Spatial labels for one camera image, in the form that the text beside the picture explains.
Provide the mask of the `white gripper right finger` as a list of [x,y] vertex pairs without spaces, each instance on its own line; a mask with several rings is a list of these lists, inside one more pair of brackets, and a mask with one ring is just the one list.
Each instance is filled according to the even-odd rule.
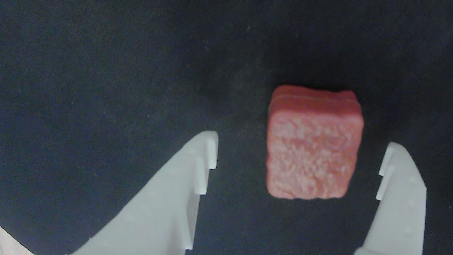
[[379,206],[356,255],[421,255],[427,188],[409,152],[390,142],[379,169]]

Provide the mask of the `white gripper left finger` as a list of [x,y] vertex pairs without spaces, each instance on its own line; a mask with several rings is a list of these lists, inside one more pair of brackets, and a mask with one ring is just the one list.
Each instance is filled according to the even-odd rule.
[[219,137],[189,140],[75,255],[184,255],[194,248],[200,196],[217,167]]

